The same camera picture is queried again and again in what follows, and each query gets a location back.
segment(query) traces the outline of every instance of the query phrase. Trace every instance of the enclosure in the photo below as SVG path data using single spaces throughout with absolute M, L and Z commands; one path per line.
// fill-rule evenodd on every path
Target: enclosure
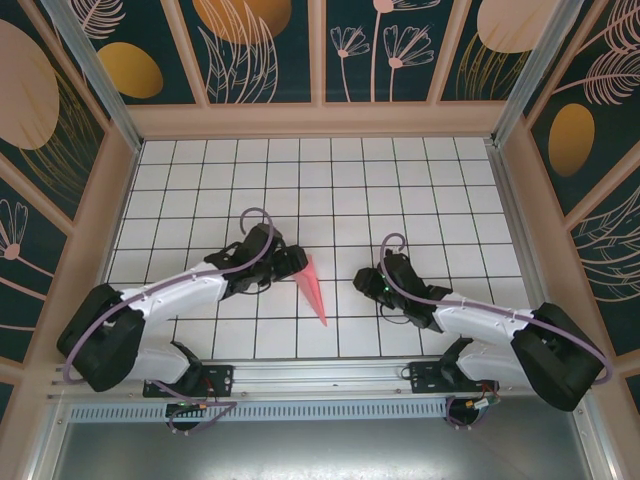
M 637 478 L 639 47 L 638 0 L 3 2 L 2 477 Z M 233 371 L 235 413 L 175 438 L 142 382 L 63 381 L 94 286 L 196 266 L 251 207 L 326 324 L 290 277 L 154 330 Z M 390 233 L 426 284 L 562 307 L 612 379 L 571 413 L 501 384 L 452 428 L 469 392 L 403 372 L 458 335 L 354 288 Z

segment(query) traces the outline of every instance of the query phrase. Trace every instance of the flower illustration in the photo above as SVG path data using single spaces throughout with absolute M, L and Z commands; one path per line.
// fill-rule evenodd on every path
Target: flower illustration
M 27 228 L 29 210 L 16 202 L 14 213 L 6 199 L 0 200 L 0 258 L 15 260 L 20 256 L 20 243 Z
M 411 2 L 408 0 L 373 0 L 373 6 L 379 13 L 391 13 L 394 10 L 422 10 L 435 7 L 440 0 Z
M 389 85 L 389 101 L 393 102 L 393 81 L 396 70 L 403 67 L 415 67 L 433 61 L 433 50 L 428 50 L 431 39 L 427 32 L 429 27 L 422 30 L 407 27 L 398 37 L 398 26 L 384 29 L 384 48 L 391 67 L 391 82 Z
M 362 27 L 347 27 L 344 29 L 344 33 L 340 27 L 331 29 L 331 41 L 333 42 L 333 46 L 336 47 L 336 51 L 340 57 L 342 84 L 344 85 L 347 102 L 351 102 L 351 97 L 349 96 L 349 87 L 347 86 L 347 77 L 344 71 L 344 59 L 369 53 L 371 49 L 369 48 L 369 44 L 365 43 L 365 40 L 366 37 L 362 32 Z

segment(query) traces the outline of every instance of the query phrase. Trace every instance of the beige circle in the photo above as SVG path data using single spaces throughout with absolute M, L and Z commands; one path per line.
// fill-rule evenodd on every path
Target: beige circle
M 162 90 L 162 72 L 141 48 L 124 42 L 110 43 L 98 51 L 98 57 L 120 93 L 150 98 Z
M 26 33 L 0 20 L 0 138 L 18 148 L 40 148 L 53 135 L 59 110 L 49 59 Z
M 245 3 L 256 21 L 261 18 L 267 24 L 274 38 L 287 28 L 291 20 L 291 0 L 193 0 L 193 7 L 207 28 L 223 40 L 236 44 L 258 43 L 259 37 L 249 31 Z M 236 11 L 236 22 L 244 30 L 244 35 L 233 38 L 231 26 L 234 15 L 229 15 L 229 8 Z
M 591 112 L 577 103 L 565 105 L 558 112 L 549 134 L 549 161 L 563 177 L 570 177 L 587 161 L 596 126 Z
M 558 0 L 484 0 L 478 10 L 478 36 L 494 52 L 532 50 Z

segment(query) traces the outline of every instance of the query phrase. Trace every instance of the grid mat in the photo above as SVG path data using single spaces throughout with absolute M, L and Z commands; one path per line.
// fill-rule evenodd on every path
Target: grid mat
M 146 142 L 108 282 L 136 287 L 196 265 L 244 238 L 239 215 L 253 206 L 313 256 L 329 326 L 284 281 L 185 312 L 155 335 L 202 359 L 440 355 L 455 336 L 391 323 L 404 318 L 387 310 L 383 318 L 351 283 L 377 263 L 390 232 L 406 235 L 428 283 L 529 305 L 481 138 Z

